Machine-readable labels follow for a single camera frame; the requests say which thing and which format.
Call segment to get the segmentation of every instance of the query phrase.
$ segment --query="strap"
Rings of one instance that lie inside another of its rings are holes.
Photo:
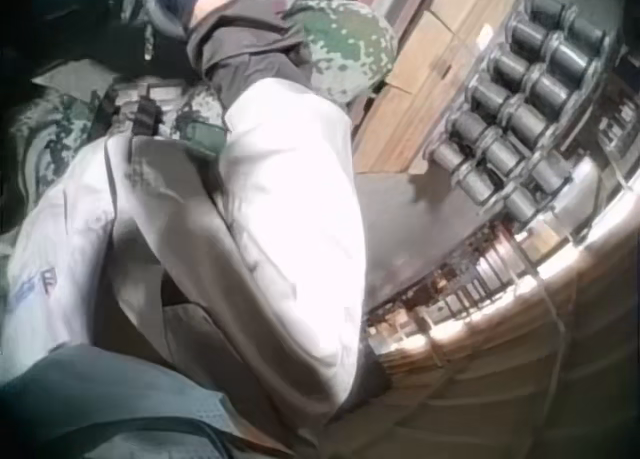
[[[138,102],[138,109],[133,119],[134,136],[155,136],[158,131],[158,124],[162,116],[162,110],[158,103],[147,95],[141,95]]]

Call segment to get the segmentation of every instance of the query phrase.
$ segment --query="soldier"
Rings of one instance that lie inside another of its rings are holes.
[[[298,4],[288,21],[257,0],[167,6],[209,86],[177,119],[149,86],[93,141],[66,97],[30,110],[70,119],[38,153],[37,137],[20,146],[36,179],[8,267],[0,404],[13,439],[48,457],[316,456],[353,383],[364,296],[338,104],[386,73],[395,44],[354,5]],[[173,124],[222,124],[214,99],[228,137],[202,161]],[[123,341],[127,324],[141,337]]]

